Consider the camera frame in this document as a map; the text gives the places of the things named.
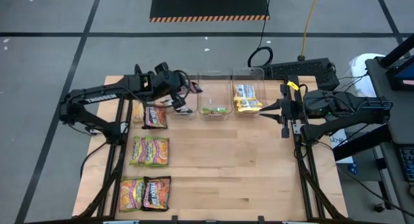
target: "green snack package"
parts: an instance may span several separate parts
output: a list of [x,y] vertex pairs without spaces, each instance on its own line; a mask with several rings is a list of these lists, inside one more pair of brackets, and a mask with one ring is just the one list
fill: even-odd
[[129,165],[144,165],[146,158],[146,141],[144,137],[134,137],[132,159]]
[[146,166],[168,165],[169,140],[162,137],[145,137],[146,142]]
[[221,115],[221,114],[227,114],[228,109],[223,107],[216,107],[216,108],[207,108],[204,107],[202,109],[202,113],[204,115]]

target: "food package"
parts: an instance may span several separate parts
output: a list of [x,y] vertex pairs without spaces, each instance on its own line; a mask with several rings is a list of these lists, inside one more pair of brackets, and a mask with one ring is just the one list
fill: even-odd
[[144,177],[146,185],[141,210],[167,211],[171,176],[149,178]]
[[234,85],[233,89],[234,89],[234,101],[235,102],[237,100],[255,100],[256,99],[253,85],[236,84]]
[[263,106],[263,104],[257,100],[237,100],[236,101],[236,106],[237,107],[241,107],[241,106]]
[[224,107],[216,107],[216,108],[203,107],[202,113],[204,115],[222,115],[222,114],[227,114],[228,109]]
[[129,165],[144,165],[146,159],[147,145],[145,137],[134,137],[133,154]]
[[258,106],[239,106],[237,108],[238,112],[243,112],[243,111],[260,111],[261,107]]
[[144,106],[138,100],[133,101],[132,121],[136,123],[144,121]]
[[145,107],[142,129],[167,128],[166,110],[162,107]]
[[145,192],[144,178],[122,179],[120,185],[120,212],[140,210]]
[[169,139],[162,137],[145,137],[146,142],[146,166],[168,165]]

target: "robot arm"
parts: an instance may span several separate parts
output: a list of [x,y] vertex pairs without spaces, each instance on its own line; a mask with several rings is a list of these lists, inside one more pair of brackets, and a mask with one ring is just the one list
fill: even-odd
[[143,74],[138,65],[135,65],[135,74],[124,75],[117,83],[101,85],[88,89],[75,89],[60,101],[59,118],[64,124],[73,125],[76,122],[84,124],[90,131],[101,131],[108,142],[119,144],[122,138],[121,126],[116,122],[107,122],[88,112],[85,105],[124,97],[127,100],[139,100],[144,104],[170,95],[174,108],[180,108],[186,103],[178,95],[182,86],[186,86],[187,74],[182,71],[168,70],[167,63],[163,62],[155,67],[157,74],[150,72]]
[[[305,144],[319,140],[324,134],[334,133],[339,129],[355,124],[383,124],[389,120],[392,102],[384,97],[355,97],[342,91],[310,91],[303,97],[303,102],[277,100],[261,111],[281,109],[281,115],[261,114],[277,120],[280,124],[286,120],[299,118],[325,118],[331,114],[336,117],[324,124],[296,124],[294,133],[300,134]],[[282,130],[282,137],[289,138],[289,132]]]

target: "wooden tabletop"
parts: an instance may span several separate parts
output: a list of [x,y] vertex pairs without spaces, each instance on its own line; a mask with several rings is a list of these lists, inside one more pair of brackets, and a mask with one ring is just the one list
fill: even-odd
[[[119,79],[121,76],[108,76],[105,84]],[[268,104],[281,98],[281,82],[265,81]],[[310,91],[316,89],[314,77],[300,77],[300,83],[307,84]],[[203,85],[202,89],[209,89],[208,82]],[[186,101],[190,107],[197,107],[197,95],[189,95]],[[101,102],[98,116],[114,121],[117,105],[118,100]],[[228,120],[203,121],[200,114],[195,113],[191,118],[169,114],[167,122],[168,129],[151,130],[142,130],[140,125],[132,123],[122,175],[172,176],[169,210],[117,213],[116,219],[169,220],[172,215],[178,215],[181,220],[253,221],[258,216],[264,216],[267,221],[306,220],[298,166],[293,156],[293,139],[281,138],[281,126],[276,121],[265,117],[240,118],[235,113],[229,114]],[[169,138],[168,167],[129,165],[133,137],[146,135]],[[328,137],[321,141],[330,144]],[[93,137],[88,153],[103,142],[104,136]],[[346,216],[332,151],[315,145],[313,152],[320,188]],[[108,153],[107,146],[86,162],[74,215],[82,212],[101,188]],[[310,196],[314,197],[310,187],[309,191]],[[109,213],[111,198],[112,189],[107,196],[105,214]],[[317,216],[314,200],[312,210],[313,215]]]

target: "black floor line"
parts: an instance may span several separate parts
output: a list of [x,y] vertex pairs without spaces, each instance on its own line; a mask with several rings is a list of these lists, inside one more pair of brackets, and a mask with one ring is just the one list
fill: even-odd
[[[382,9],[384,15],[386,16],[389,27],[391,27],[391,30],[393,31],[393,33],[395,35],[395,38],[397,39],[397,43],[400,45],[404,41],[402,39],[403,36],[398,31],[397,25],[395,24],[394,19],[391,16],[391,13],[388,10],[386,2],[384,0],[378,0],[378,2],[380,3],[381,9]],[[411,56],[411,54],[409,52],[407,52],[404,56],[407,58],[407,57]]]
[[0,37],[82,37],[83,32],[0,32]]
[[[96,10],[98,9],[99,2],[100,0],[94,0],[87,23],[83,30],[84,35],[82,36],[79,42],[78,48],[76,49],[76,53],[73,57],[71,68],[69,69],[65,84],[63,85],[60,99],[62,99],[69,92],[69,89],[71,88],[71,84],[72,84],[76,69],[78,68],[79,60],[81,58],[83,48],[85,47],[85,43],[87,40],[86,33],[88,33],[91,29],[91,25],[95,17]],[[25,222],[27,212],[29,210],[30,204],[33,199],[34,192],[36,191],[36,187],[38,186],[43,167],[46,163],[46,158],[47,158],[47,155],[49,154],[50,146],[52,145],[53,137],[56,132],[56,128],[58,127],[58,123],[59,123],[59,110],[57,106],[53,114],[52,122],[50,123],[49,129],[47,131],[47,135],[43,143],[42,149],[40,151],[38,161],[34,168],[32,178],[30,179],[30,182],[28,184],[28,187],[27,187],[25,196],[23,198],[23,202],[20,206],[19,212],[17,213],[17,217],[15,221],[16,224]]]
[[[82,37],[80,32],[0,32],[0,37]],[[99,38],[160,38],[160,37],[260,37],[261,32],[88,32],[87,37]],[[264,37],[302,38],[302,32],[266,32]],[[310,32],[308,38],[393,38],[394,33]]]

